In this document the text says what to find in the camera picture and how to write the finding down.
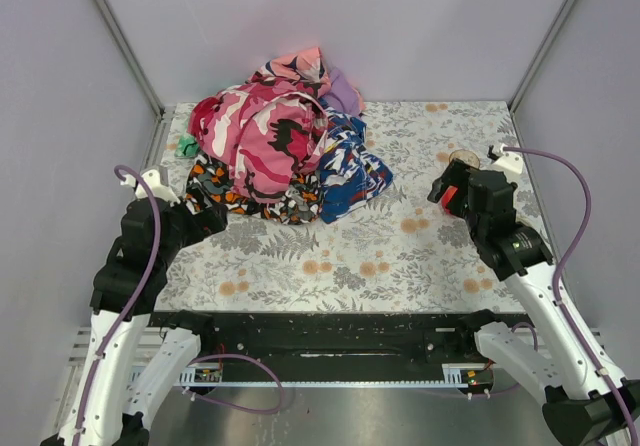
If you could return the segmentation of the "lavender purple cloth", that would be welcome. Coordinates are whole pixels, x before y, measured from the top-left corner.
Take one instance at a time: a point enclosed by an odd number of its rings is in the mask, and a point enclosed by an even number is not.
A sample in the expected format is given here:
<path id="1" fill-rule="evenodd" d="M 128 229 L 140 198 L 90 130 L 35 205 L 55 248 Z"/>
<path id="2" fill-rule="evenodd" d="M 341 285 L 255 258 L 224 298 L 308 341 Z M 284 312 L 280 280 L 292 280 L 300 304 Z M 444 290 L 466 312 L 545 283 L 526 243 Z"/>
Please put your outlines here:
<path id="1" fill-rule="evenodd" d="M 360 116 L 364 109 L 364 101 L 359 91 L 354 88 L 339 68 L 329 73 L 331 86 L 322 96 L 322 100 L 331 108 L 351 116 Z"/>

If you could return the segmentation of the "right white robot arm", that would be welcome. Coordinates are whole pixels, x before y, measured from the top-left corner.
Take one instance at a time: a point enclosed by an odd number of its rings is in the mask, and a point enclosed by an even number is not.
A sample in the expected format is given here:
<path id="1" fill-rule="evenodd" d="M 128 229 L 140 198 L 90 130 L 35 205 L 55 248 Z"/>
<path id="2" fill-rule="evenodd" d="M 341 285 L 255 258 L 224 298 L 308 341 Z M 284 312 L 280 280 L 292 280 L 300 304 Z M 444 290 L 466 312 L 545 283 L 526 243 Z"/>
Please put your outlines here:
<path id="1" fill-rule="evenodd" d="M 428 199 L 449 198 L 447 211 L 465 221 L 480 260 L 512 292 L 543 339 L 541 355 L 491 311 L 464 318 L 456 346 L 502 367 L 541 406 L 562 445 L 599 445 L 627 431 L 636 445 L 639 383 L 610 358 L 561 282 L 565 257 L 554 258 L 542 236 L 517 218 L 516 180 L 523 148 L 491 147 L 490 168 L 454 158 L 434 180 Z"/>

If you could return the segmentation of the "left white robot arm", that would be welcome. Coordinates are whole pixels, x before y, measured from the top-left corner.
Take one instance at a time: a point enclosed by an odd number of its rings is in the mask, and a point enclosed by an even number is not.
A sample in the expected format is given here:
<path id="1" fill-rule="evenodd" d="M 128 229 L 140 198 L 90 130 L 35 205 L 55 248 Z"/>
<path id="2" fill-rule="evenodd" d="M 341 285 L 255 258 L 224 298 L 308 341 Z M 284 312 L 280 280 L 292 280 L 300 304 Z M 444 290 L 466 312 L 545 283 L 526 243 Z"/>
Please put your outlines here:
<path id="1" fill-rule="evenodd" d="M 46 445 L 145 445 L 155 416 L 182 371 L 210 342 L 213 323 L 180 311 L 159 351 L 131 376 L 138 346 L 178 253 L 227 227 L 226 208 L 200 186 L 185 196 L 169 186 L 165 168 L 114 169 L 134 192 L 90 300 L 90 341 L 78 390 Z"/>

